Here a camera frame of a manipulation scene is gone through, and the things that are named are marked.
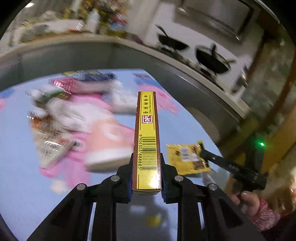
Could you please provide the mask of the right hand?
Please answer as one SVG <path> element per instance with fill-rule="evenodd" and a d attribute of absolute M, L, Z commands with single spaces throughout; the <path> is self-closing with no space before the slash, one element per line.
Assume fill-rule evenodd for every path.
<path fill-rule="evenodd" d="M 237 206 L 246 205 L 246 215 L 255 216 L 258 213 L 260 200 L 257 194 L 243 191 L 241 193 L 232 193 L 229 197 Z"/>

